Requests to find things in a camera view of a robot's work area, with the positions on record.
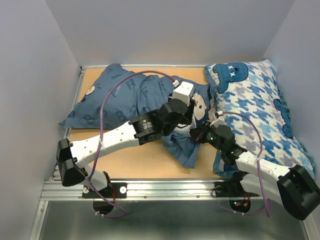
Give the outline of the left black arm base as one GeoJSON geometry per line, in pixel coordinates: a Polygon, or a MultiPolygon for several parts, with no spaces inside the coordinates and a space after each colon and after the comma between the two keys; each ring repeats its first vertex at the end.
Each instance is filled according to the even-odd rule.
{"type": "MultiPolygon", "coordinates": [[[[107,188],[99,191],[99,194],[110,201],[112,204],[116,204],[116,200],[125,199],[127,197],[126,182],[112,182],[107,188]]],[[[84,187],[82,190],[83,199],[93,200],[93,209],[99,214],[107,215],[115,208],[112,204],[103,200],[94,190],[89,187],[84,187]]]]}

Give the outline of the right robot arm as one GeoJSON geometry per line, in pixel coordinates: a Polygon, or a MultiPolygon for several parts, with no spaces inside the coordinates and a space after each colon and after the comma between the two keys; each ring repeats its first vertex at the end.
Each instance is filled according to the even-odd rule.
{"type": "Polygon", "coordinates": [[[222,161],[237,170],[230,182],[231,192],[253,193],[277,202],[297,220],[305,220],[320,204],[320,188],[301,165],[284,166],[259,158],[236,143],[227,125],[205,125],[190,130],[200,144],[210,144],[222,161]]]}

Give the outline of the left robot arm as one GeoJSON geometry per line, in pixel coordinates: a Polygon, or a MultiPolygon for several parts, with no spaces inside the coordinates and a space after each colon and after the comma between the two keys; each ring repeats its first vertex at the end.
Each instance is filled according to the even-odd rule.
{"type": "Polygon", "coordinates": [[[78,141],[61,139],[57,144],[56,161],[64,187],[84,185],[100,197],[111,193],[111,181],[105,171],[89,164],[113,152],[137,147],[170,135],[178,125],[190,125],[195,100],[188,103],[172,98],[160,109],[152,110],[125,122],[119,127],[78,141]]]}

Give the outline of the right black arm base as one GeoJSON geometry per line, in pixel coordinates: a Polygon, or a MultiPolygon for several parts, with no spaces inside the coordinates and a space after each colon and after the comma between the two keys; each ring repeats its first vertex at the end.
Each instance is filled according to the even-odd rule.
{"type": "Polygon", "coordinates": [[[251,197],[257,197],[255,193],[247,192],[237,181],[216,181],[210,192],[213,198],[228,199],[229,208],[221,206],[222,209],[241,216],[253,216],[261,213],[264,208],[250,212],[251,197]]]}

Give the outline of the dark blue lettered pillowcase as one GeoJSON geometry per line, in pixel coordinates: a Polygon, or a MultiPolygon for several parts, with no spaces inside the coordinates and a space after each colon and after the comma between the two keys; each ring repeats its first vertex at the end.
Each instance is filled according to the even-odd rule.
{"type": "MultiPolygon", "coordinates": [[[[107,66],[83,98],[75,105],[65,120],[59,123],[63,128],[99,129],[100,110],[109,91],[121,80],[134,74],[120,64],[107,66]]],[[[209,119],[211,99],[217,89],[216,83],[198,84],[173,75],[179,83],[193,84],[192,99],[195,101],[191,128],[202,126],[209,119]]],[[[123,123],[152,110],[159,109],[167,102],[174,86],[166,76],[139,74],[121,83],[112,91],[103,108],[103,127],[112,130],[123,123]]],[[[189,137],[188,130],[178,128],[169,136],[162,137],[163,147],[186,168],[193,169],[200,144],[189,137]]]]}

